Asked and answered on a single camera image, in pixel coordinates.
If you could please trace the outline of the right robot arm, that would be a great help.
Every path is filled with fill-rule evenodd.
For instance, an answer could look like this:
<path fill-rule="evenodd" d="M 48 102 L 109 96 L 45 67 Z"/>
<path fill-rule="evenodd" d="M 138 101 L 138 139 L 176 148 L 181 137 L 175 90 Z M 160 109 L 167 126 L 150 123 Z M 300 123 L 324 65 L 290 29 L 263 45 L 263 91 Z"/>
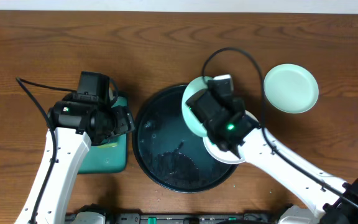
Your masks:
<path fill-rule="evenodd" d="M 182 114 L 208 153 L 225 164 L 258 167 L 297 196 L 318 223 L 358 223 L 358 179 L 329 174 L 286 147 L 233 95 L 230 77 L 198 77 L 185 88 Z"/>

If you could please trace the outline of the green yellow sponge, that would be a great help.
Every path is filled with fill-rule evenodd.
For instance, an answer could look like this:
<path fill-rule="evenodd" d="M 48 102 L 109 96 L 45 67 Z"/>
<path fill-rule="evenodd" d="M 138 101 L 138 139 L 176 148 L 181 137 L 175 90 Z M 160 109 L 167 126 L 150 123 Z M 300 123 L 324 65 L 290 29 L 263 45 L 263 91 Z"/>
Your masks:
<path fill-rule="evenodd" d="M 106 142 L 104 144 L 101 144 L 98 146 L 99 148 L 110 148 L 110 147 L 116 147 L 118 145 L 118 142 Z"/>

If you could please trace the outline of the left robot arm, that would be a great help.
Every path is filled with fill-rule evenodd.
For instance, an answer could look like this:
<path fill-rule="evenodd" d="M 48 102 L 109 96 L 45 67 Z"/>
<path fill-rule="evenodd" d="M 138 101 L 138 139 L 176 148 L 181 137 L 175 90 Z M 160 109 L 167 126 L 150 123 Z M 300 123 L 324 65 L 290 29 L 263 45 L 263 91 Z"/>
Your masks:
<path fill-rule="evenodd" d="M 27 201 L 16 223 L 64 223 L 78 174 L 117 173 L 127 160 L 127 134 L 93 146 L 87 133 L 56 128 L 46 135 L 44 154 Z"/>

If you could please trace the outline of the white plate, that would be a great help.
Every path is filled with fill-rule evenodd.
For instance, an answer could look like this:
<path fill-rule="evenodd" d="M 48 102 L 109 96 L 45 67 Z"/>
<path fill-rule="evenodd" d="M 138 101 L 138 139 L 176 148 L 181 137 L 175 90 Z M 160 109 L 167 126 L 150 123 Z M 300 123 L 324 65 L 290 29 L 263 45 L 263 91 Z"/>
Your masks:
<path fill-rule="evenodd" d="M 240 164 L 243 162 L 252 165 L 261 164 L 270 154 L 266 151 L 261 139 L 252 139 L 252 137 L 260 137 L 260 131 L 253 129 L 243 137 L 244 144 L 242 146 L 238 145 L 236 148 L 239 156 L 236 156 L 231 151 L 221 151 L 208 137 L 203 137 L 203 143 L 207 152 L 219 162 L 225 164 Z"/>

